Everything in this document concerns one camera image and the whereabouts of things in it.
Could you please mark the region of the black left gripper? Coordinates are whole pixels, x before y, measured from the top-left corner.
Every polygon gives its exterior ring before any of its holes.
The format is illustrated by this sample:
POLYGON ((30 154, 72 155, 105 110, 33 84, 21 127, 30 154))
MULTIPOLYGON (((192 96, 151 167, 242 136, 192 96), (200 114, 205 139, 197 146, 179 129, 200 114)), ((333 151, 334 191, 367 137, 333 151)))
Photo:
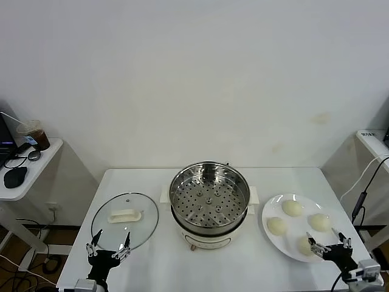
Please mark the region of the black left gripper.
POLYGON ((90 243, 86 244, 88 253, 88 262, 91 265, 91 270, 88 274, 88 279, 96 282, 106 282, 109 272, 112 268, 118 267, 121 261, 124 261, 131 253, 131 233, 128 232, 124 244, 117 252, 96 250, 98 241, 103 230, 99 230, 93 237, 90 243))

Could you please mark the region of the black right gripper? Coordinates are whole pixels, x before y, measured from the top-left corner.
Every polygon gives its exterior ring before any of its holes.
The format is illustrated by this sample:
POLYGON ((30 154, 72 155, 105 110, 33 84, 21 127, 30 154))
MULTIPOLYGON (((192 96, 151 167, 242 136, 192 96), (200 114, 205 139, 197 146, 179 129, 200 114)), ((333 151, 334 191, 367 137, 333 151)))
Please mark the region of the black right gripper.
POLYGON ((346 237, 342 232, 335 228, 331 228, 331 230, 342 245, 325 246, 321 243, 317 243, 313 236, 307 232, 306 235, 311 251, 320 258, 323 258, 323 260, 335 263, 340 270, 341 278, 344 282, 355 282, 356 280, 352 277, 350 272, 357 269, 358 264, 352 258, 353 249, 351 238, 346 237))

